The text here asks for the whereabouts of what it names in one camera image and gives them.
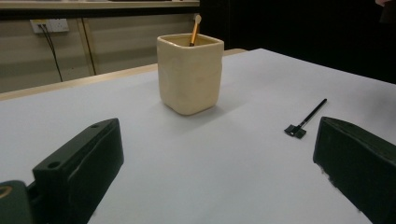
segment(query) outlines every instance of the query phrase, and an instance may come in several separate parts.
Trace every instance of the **electrical cable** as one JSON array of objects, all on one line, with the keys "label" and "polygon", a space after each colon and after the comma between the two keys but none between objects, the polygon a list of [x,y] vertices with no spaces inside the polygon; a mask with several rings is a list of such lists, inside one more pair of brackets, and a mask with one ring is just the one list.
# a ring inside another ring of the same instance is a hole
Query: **electrical cable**
[{"label": "electrical cable", "polygon": [[59,78],[61,79],[61,82],[63,82],[64,79],[62,78],[61,69],[59,69],[59,64],[58,64],[58,59],[56,57],[55,47],[53,47],[52,39],[50,38],[50,32],[48,31],[46,24],[39,24],[38,27],[40,27],[40,29],[43,31],[43,34],[46,37],[47,42],[49,43],[49,47],[52,51],[52,55],[55,60],[56,68],[58,69]]}]

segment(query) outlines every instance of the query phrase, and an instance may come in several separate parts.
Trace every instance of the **cup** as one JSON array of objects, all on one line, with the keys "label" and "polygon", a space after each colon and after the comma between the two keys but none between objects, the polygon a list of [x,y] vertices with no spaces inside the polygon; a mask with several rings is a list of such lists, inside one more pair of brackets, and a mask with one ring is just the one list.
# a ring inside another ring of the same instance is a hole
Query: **cup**
[{"label": "cup", "polygon": [[191,34],[157,38],[158,79],[162,101],[181,115],[206,110],[219,99],[224,42]]}]

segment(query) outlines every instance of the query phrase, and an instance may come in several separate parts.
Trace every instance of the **table surface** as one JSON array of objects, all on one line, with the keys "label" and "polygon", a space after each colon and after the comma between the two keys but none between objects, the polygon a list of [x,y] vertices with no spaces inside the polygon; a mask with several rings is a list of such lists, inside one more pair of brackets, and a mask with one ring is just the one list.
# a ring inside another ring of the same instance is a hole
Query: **table surface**
[{"label": "table surface", "polygon": [[[303,139],[283,130],[324,98]],[[120,120],[125,163],[90,223],[371,223],[313,163],[320,117],[396,144],[396,86],[265,49],[225,56],[218,103],[180,116],[156,69],[0,101],[0,182],[91,124]]]}]

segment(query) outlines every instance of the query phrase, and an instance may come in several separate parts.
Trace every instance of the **black tool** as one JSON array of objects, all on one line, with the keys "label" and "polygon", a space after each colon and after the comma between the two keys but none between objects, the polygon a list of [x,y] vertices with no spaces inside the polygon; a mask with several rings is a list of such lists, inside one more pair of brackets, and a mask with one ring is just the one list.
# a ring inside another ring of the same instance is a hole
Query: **black tool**
[{"label": "black tool", "polygon": [[298,126],[290,125],[287,129],[285,129],[285,133],[290,136],[295,136],[299,139],[303,138],[306,130],[303,129],[305,124],[312,118],[314,115],[320,110],[320,108],[326,103],[327,99],[322,100],[320,104],[301,122]]},{"label": "black tool", "polygon": [[0,222],[86,224],[123,162],[119,120],[97,122],[40,162],[29,186],[0,183]]}]

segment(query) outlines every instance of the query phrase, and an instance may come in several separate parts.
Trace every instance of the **screw hole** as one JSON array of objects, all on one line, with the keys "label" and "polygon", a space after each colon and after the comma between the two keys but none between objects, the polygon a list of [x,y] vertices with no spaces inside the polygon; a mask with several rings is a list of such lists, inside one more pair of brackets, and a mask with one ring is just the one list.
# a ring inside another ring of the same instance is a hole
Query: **screw hole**
[{"label": "screw hole", "polygon": [[11,191],[11,186],[0,186],[0,199],[6,197]]},{"label": "screw hole", "polygon": [[48,165],[48,167],[49,167],[50,169],[53,169],[53,168],[58,167],[60,164],[61,164],[60,162],[55,161],[55,162],[50,163],[50,164]]}]

